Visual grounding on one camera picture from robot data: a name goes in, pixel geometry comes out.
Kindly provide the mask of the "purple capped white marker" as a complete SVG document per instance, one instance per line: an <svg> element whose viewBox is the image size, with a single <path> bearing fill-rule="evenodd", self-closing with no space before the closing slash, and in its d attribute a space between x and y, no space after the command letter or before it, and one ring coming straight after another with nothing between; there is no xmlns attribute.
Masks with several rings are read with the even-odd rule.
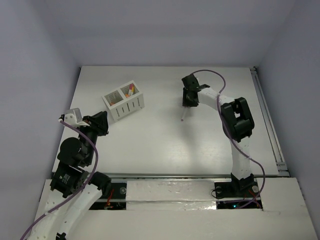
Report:
<svg viewBox="0 0 320 240"><path fill-rule="evenodd" d="M184 121L184 119L186 117L187 111L188 111L188 107L184 107L183 108L183 112L182 112L182 116L181 116L181 121L182 122Z"/></svg>

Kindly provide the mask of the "yellow capped white marker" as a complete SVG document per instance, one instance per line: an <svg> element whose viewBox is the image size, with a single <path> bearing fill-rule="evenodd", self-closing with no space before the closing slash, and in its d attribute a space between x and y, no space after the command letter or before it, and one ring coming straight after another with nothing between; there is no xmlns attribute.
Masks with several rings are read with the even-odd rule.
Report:
<svg viewBox="0 0 320 240"><path fill-rule="evenodd" d="M135 87L132 86L132 87L131 87L131 96L134 95L134 94L135 94Z"/></svg>

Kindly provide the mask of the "pink capped white marker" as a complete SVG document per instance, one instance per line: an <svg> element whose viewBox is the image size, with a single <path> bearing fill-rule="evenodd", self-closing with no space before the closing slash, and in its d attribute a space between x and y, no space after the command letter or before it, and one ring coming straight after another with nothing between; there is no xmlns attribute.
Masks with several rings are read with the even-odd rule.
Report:
<svg viewBox="0 0 320 240"><path fill-rule="evenodd" d="M131 96L131 88L132 88L133 86L134 86L133 84L131 84L131 85L129 86L129 90L128 90L128 95L129 95L129 96Z"/></svg>

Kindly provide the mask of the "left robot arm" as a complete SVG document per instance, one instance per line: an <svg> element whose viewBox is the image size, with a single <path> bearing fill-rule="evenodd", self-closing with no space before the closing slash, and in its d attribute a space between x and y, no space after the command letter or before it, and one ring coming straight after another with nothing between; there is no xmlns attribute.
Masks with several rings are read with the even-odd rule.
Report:
<svg viewBox="0 0 320 240"><path fill-rule="evenodd" d="M110 194L111 178L96 170L99 161L97 140L109 133L109 124L106 111L82 116L79 108L68 110L58 120L78 134L60 144L58 167L50 183L51 191L60 192L63 198L54 212L70 205L55 236L57 240L66 240L91 205Z"/></svg>

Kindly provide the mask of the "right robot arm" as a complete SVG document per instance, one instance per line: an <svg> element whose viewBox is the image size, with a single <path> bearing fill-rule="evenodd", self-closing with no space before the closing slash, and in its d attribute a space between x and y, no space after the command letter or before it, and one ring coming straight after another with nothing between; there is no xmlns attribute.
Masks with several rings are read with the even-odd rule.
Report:
<svg viewBox="0 0 320 240"><path fill-rule="evenodd" d="M199 84L192 73L181 79L183 83L182 106L189 109L204 104L218 112L222 130L229 139L232 156L230 181L214 184L214 197L244 198L256 187L251 168L249 143L255 123L245 98L231 98L213 90L207 84Z"/></svg>

